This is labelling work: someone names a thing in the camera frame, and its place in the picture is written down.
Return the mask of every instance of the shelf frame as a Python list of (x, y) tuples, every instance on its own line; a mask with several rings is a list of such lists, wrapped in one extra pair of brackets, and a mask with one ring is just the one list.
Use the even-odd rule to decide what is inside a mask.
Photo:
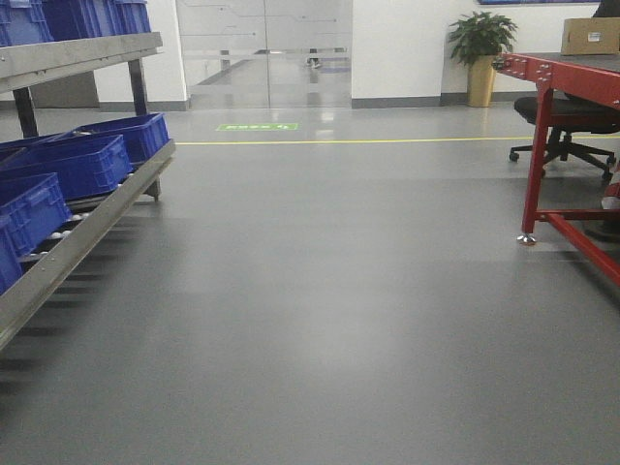
[(168, 166), (174, 141), (133, 175), (0, 295), (0, 351)]
[[(30, 86), (127, 63), (136, 114), (148, 114), (141, 59), (156, 54), (161, 45), (155, 32), (0, 48), (0, 92), (13, 91), (22, 133), (34, 137), (39, 131)], [(173, 152), (171, 140), (0, 295), (0, 351), (140, 195), (159, 199), (159, 175)]]

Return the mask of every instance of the green floor sign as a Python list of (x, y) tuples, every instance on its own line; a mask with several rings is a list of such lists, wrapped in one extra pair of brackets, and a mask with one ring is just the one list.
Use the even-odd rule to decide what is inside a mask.
[(298, 123), (220, 124), (218, 131), (296, 131)]

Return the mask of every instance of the blue plastic crate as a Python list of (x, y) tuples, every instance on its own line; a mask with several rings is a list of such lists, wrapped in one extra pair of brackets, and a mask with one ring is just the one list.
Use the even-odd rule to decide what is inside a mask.
[(11, 219), (0, 216), (0, 294), (12, 286), (22, 274), (21, 265), (9, 237)]
[(41, 0), (0, 0), (0, 47), (52, 41)]
[(38, 136), (35, 138), (26, 138), (11, 140), (9, 142), (0, 142), (0, 167), (11, 159), (17, 152), (23, 148), (32, 147), (42, 142), (52, 141), (62, 135), (54, 134), (51, 136)]
[(19, 256), (29, 254), (71, 217), (56, 173), (0, 181), (0, 215)]
[(43, 12), (56, 41), (123, 33), (114, 0), (43, 0)]
[(0, 150), (4, 148), (30, 147), (37, 143), (54, 140), (59, 136), (60, 134), (52, 134), (50, 136), (36, 136), (35, 138), (17, 139), (17, 140), (10, 140), (8, 142), (0, 142)]
[(22, 149), (0, 165), (0, 179), (58, 173), (66, 200), (113, 191), (132, 170), (122, 136), (57, 139)]
[(163, 113), (151, 113), (80, 126), (66, 136), (61, 136), (61, 139), (76, 137), (79, 134), (123, 136), (129, 160), (134, 167), (143, 164), (170, 140)]
[(146, 0), (114, 0), (123, 27), (123, 34), (151, 32)]

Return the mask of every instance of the cardboard box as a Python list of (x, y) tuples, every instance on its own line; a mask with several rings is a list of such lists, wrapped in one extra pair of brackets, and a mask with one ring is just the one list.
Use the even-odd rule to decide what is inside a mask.
[(564, 21), (563, 55), (613, 54), (620, 50), (620, 17), (578, 17)]

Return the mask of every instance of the frosted glass door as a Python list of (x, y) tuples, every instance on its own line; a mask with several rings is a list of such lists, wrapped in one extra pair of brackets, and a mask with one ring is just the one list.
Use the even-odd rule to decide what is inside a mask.
[[(193, 108), (347, 107), (352, 0), (177, 0)], [(320, 66), (307, 66), (309, 59)]]

